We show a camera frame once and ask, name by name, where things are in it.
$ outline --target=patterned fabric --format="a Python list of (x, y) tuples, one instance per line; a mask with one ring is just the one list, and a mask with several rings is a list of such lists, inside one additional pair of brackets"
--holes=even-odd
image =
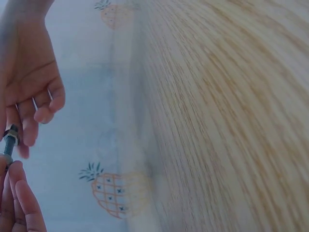
[[(0, 11), (6, 1), (0, 0)], [(23, 163), (49, 232), (126, 232), (125, 218), (134, 214), (125, 203), (124, 179), (143, 180), (119, 170), (109, 68), (113, 32), (130, 22), (133, 10), (117, 0), (56, 0), (47, 15), (67, 100), (39, 127)], [(136, 197), (144, 199), (143, 191)]]

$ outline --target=white fabric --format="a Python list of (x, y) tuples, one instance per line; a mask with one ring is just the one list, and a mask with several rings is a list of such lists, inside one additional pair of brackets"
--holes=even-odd
[[(0, 10), (5, 3), (0, 0)], [(23, 163), (49, 232), (126, 232), (125, 219), (102, 208), (91, 182), (79, 179), (80, 170), (93, 162), (100, 162), (103, 174), (119, 174), (108, 65), (113, 30), (95, 3), (56, 0), (46, 19), (67, 101), (50, 124), (40, 126)]]

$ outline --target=pineapple print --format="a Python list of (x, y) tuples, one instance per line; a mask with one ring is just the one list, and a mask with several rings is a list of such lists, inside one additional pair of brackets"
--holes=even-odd
[(79, 173), (80, 179), (91, 182), (92, 194), (98, 204), (119, 219), (141, 213), (149, 201), (146, 178), (140, 173), (119, 175), (103, 171), (100, 163), (89, 163), (87, 169)]
[(127, 4), (111, 4), (110, 0), (101, 0), (95, 5), (95, 9), (101, 11), (103, 22), (115, 30), (130, 22), (133, 19), (133, 8)]

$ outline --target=wooden surface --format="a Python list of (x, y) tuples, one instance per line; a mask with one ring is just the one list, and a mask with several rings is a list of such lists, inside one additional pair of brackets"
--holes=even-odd
[(123, 172), (149, 179), (131, 231), (309, 231), (309, 2), (135, 3), (112, 58)]

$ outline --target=nut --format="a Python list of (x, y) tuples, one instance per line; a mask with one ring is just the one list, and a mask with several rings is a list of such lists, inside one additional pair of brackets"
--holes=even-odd
[(18, 136), (18, 132), (12, 129), (6, 130), (4, 133), (4, 140), (6, 141), (6, 138), (8, 136), (12, 136), (15, 138), (15, 146), (17, 146), (19, 144), (19, 136)]
[(5, 155), (5, 154), (0, 154), (1, 156), (4, 156), (5, 160), (6, 160), (6, 165), (10, 166), (13, 163), (13, 159), (11, 156), (9, 155)]

